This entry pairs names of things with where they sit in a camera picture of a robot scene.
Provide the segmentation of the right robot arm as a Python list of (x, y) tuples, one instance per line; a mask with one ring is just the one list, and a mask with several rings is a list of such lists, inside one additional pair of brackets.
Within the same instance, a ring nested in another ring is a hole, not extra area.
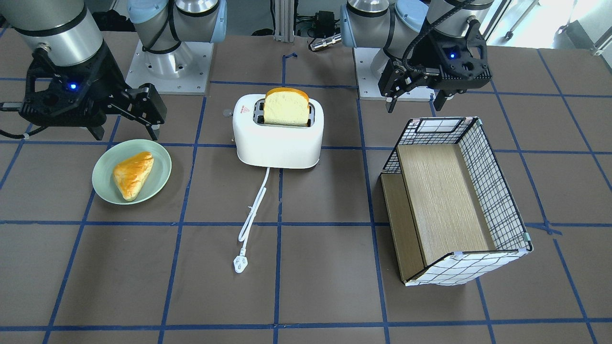
[(197, 76), (193, 43), (217, 43), (227, 32), (224, 0), (130, 0), (129, 19), (139, 35), (147, 82), (130, 86), (101, 30), (82, 0), (3, 0), (1, 13), (32, 50), (21, 102), (3, 102), (36, 129), (84, 127), (94, 139), (104, 135), (107, 115), (142, 124), (158, 140), (167, 107), (157, 86)]

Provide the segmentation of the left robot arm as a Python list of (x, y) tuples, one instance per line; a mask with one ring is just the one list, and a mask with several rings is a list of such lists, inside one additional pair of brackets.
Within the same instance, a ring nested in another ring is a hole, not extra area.
[[(492, 80), (480, 33), (491, 6), (491, 0), (348, 0), (339, 33), (315, 38), (308, 48), (377, 49), (372, 71), (387, 111), (418, 87), (437, 90), (433, 104), (440, 110), (453, 95)], [(160, 78), (176, 77), (187, 65), (188, 42), (222, 42), (227, 32), (225, 0), (130, 0), (127, 11), (147, 67)]]

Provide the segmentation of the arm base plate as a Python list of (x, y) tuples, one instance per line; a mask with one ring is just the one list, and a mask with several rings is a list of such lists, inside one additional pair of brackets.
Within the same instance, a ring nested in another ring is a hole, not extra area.
[(161, 95), (204, 95), (214, 46), (182, 42), (174, 52), (153, 54), (138, 42), (125, 82), (132, 88), (151, 83)]
[[(360, 97), (366, 100), (385, 100), (378, 88), (378, 81), (388, 57), (380, 48), (354, 48), (353, 54)], [(435, 95), (432, 89), (420, 86), (401, 95), (398, 101), (428, 102)]]

